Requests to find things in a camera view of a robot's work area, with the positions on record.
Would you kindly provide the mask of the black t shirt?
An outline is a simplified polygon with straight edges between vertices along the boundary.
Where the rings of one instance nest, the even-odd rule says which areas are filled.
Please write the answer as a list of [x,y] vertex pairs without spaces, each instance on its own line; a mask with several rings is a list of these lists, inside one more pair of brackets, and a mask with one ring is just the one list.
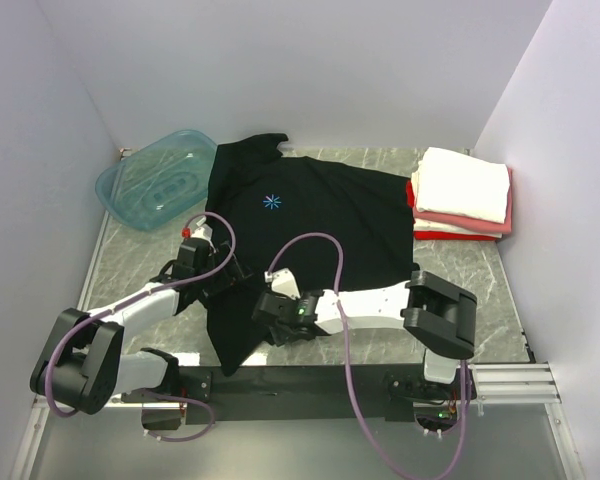
[[253,322],[271,264],[291,270],[301,290],[332,287],[343,250],[340,287],[375,289],[410,278],[413,216],[404,177],[310,157],[285,157],[283,133],[221,144],[205,209],[212,242],[236,242],[236,257],[253,272],[211,299],[207,332],[224,375],[270,337]]

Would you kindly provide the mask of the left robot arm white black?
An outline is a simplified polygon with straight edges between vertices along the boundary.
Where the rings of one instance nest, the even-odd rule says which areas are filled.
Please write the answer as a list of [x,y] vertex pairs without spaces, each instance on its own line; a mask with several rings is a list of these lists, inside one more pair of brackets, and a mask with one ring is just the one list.
[[159,402],[183,394],[175,355],[155,348],[125,355],[123,344],[194,303],[208,307],[212,297],[248,279],[234,250],[232,241],[185,239],[176,258],[138,292],[92,311],[62,311],[33,368],[31,391],[66,405],[64,417],[95,414],[112,396],[137,390]]

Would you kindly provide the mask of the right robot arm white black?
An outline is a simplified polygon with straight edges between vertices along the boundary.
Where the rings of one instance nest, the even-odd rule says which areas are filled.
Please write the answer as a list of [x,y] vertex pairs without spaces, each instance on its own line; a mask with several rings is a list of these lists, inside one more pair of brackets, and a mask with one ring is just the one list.
[[454,386],[460,363],[475,355],[477,297],[430,272],[416,271],[394,285],[369,290],[300,292],[282,269],[265,276],[254,322],[278,346],[344,331],[405,330],[425,348],[419,387],[440,399]]

